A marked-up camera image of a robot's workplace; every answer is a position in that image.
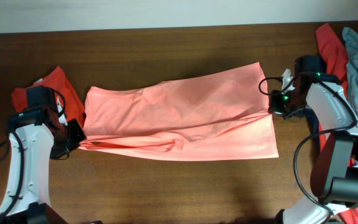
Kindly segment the salmon pink t-shirt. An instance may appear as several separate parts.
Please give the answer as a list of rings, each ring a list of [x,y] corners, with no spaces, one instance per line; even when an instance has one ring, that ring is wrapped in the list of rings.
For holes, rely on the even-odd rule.
[[[90,88],[83,150],[161,161],[278,156],[259,63],[135,90]]]

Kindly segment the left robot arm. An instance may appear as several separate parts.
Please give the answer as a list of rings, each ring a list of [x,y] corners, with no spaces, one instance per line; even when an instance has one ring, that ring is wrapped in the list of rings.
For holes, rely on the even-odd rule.
[[[26,91],[27,108],[10,116],[6,132],[11,156],[0,223],[64,223],[49,196],[49,163],[68,159],[86,139],[76,119],[66,120],[65,108],[46,86]]]

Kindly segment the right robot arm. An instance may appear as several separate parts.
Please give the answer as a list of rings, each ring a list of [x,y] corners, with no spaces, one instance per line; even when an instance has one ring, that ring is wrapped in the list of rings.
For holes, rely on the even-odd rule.
[[[312,112],[323,130],[310,134],[295,149],[293,172],[304,196],[280,210],[274,223],[327,223],[332,216],[358,207],[358,117],[346,100],[342,82],[326,73],[320,56],[297,58],[294,74],[276,79],[282,88],[268,94],[268,112],[283,119]],[[298,175],[298,154],[307,141],[320,136],[327,140],[307,191]]]

